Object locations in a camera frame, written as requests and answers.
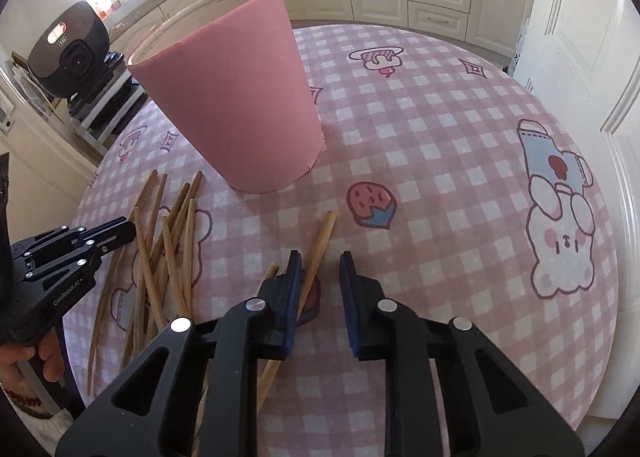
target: human hand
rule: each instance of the human hand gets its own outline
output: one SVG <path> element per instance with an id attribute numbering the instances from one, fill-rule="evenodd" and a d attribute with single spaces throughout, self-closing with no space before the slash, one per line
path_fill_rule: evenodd
<path id="1" fill-rule="evenodd" d="M 4 388 L 24 397 L 36 397 L 18 367 L 17 361 L 27 361 L 37 353 L 44 361 L 42 373 L 47 381 L 59 380 L 65 372 L 65 363 L 60 353 L 55 329 L 41 339 L 37 347 L 22 347 L 16 342 L 0 345 L 0 380 Z"/>

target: round table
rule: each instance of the round table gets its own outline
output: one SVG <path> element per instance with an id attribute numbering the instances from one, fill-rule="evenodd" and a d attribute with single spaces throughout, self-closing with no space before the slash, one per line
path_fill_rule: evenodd
<path id="1" fill-rule="evenodd" d="M 263 455 L 382 454 L 384 363 L 351 354 L 338 283 L 345 250 L 418 315 L 472 319 L 577 427 L 609 357 L 618 284 L 609 216 L 571 138 L 532 94 L 459 47 L 381 26 L 294 34 L 326 136 L 308 174 L 278 192 L 239 194 L 150 102 L 100 164 L 76 224 L 128 214 L 152 169 L 168 174 L 167 206 L 202 170 L 201 322 L 252 296 L 271 262 L 308 252 L 327 210 L 340 214 L 319 272 L 319 315 L 298 329 L 258 417 Z M 134 252 L 109 290 L 98 391 L 118 372 Z M 83 390 L 107 267 L 65 317 Z"/>

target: pink cup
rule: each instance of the pink cup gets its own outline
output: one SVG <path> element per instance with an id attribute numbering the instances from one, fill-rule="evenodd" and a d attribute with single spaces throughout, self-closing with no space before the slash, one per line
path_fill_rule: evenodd
<path id="1" fill-rule="evenodd" d="M 153 31 L 129 69 L 238 191 L 290 185 L 324 145 L 283 0 L 200 0 Z"/>

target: gingham pattern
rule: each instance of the gingham pattern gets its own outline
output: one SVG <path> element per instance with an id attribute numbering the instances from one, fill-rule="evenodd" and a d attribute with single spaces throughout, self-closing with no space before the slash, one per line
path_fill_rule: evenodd
<path id="1" fill-rule="evenodd" d="M 571 138 L 512 78 L 450 44 L 378 26 L 313 27 L 295 36 L 327 140 L 309 174 L 271 194 L 238 194 L 182 136 L 167 146 L 168 132 L 177 130 L 149 103 L 120 136 L 126 142 L 132 130 L 146 127 L 134 133 L 137 143 L 107 154 L 76 223 L 95 226 L 126 214 L 151 169 L 169 175 L 167 205 L 203 170 L 198 207 L 211 221 L 204 213 L 198 221 L 196 236 L 209 228 L 210 234 L 200 245 L 203 269 L 194 300 L 196 320 L 206 321 L 250 297 L 271 262 L 285 264 L 291 249 L 307 252 L 324 213 L 339 212 L 319 273 L 321 313 L 298 330 L 293 356 L 281 366 L 259 416 L 261 455 L 382 455 L 384 364 L 359 363 L 348 346 L 337 267 L 346 249 L 361 274 L 379 279 L 388 297 L 418 315 L 473 319 L 577 427 L 602 379 L 614 334 L 612 229 L 597 184 L 586 188 L 596 227 L 594 284 L 569 296 L 536 297 L 530 282 L 535 257 L 525 231 L 532 201 L 516 126 L 523 118 L 536 120 L 558 148 L 577 152 Z M 389 78 L 348 58 L 380 46 L 404 49 L 402 66 Z M 467 74 L 461 60 L 481 65 L 486 77 Z M 389 230 L 356 225 L 346 195 L 361 181 L 382 184 L 395 196 Z M 131 286 L 132 256 L 130 248 L 118 288 Z M 96 289 L 65 317 L 81 389 L 107 267 L 108 260 Z M 112 310 L 117 315 L 117 307 Z M 123 341 L 110 319 L 101 332 L 98 391 L 116 376 Z"/>

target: cabinet handle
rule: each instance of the cabinet handle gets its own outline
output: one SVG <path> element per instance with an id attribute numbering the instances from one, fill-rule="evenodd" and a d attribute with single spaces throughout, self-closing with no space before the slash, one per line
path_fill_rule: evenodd
<path id="1" fill-rule="evenodd" d="M 451 22 L 449 20 L 438 20 L 437 18 L 432 18 L 431 16 L 428 16 L 427 20 L 432 21 L 433 23 L 437 23 L 439 25 L 451 25 Z"/>

